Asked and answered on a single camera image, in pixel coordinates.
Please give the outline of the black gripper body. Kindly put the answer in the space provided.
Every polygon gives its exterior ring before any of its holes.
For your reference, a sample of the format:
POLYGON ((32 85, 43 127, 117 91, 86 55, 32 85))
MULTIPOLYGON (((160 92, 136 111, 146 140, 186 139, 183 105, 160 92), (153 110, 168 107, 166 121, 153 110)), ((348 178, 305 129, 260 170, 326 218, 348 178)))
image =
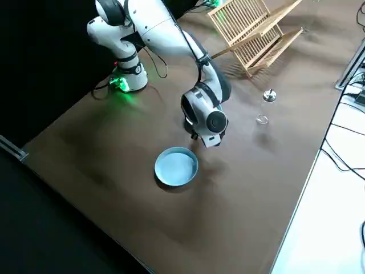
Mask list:
POLYGON ((188 119, 184 119, 184 129, 190 135, 191 139, 198 139, 198 134, 195 132, 193 125, 189 122, 188 119))

